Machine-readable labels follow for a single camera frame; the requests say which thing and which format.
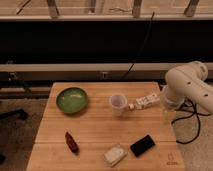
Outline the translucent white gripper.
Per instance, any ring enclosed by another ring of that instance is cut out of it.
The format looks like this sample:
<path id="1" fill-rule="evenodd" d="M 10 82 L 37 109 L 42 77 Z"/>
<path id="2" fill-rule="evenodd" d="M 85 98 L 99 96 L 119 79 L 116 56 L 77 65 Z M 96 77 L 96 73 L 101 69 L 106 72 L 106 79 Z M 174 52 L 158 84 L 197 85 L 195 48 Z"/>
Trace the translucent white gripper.
<path id="1" fill-rule="evenodd" d="M 163 112 L 162 112 L 162 116 L 163 116 L 163 123 L 165 125 L 170 125 L 175 114 L 176 111 L 174 110 L 174 108 L 171 106 L 170 101 L 167 99 L 166 97 L 166 86 L 164 86 L 162 88 L 162 91 L 160 93 L 160 101 L 163 105 Z"/>

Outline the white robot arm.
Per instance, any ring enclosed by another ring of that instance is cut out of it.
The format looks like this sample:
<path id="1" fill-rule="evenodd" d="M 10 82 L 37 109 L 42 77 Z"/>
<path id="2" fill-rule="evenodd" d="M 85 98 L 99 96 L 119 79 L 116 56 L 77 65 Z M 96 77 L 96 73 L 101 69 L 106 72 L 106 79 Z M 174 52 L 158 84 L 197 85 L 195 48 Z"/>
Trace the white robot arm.
<path id="1" fill-rule="evenodd" d="M 165 110 L 178 109 L 186 98 L 213 114 L 213 87 L 205 83 L 207 66 L 193 61 L 174 67 L 165 74 L 166 85 L 160 93 Z"/>

